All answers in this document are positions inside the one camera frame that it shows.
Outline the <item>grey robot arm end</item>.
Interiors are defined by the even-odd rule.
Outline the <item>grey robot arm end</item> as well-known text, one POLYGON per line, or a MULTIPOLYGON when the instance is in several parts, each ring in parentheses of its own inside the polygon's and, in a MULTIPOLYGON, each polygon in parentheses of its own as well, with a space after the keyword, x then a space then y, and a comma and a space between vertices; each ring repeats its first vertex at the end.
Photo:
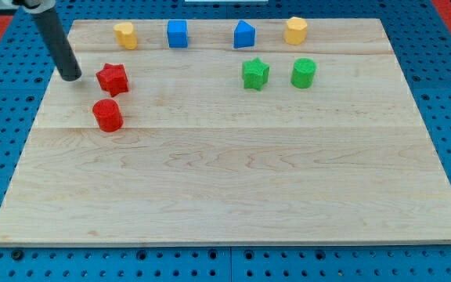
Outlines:
POLYGON ((27 13, 39 14, 54 8, 56 0, 10 0, 12 5, 22 6, 27 13))

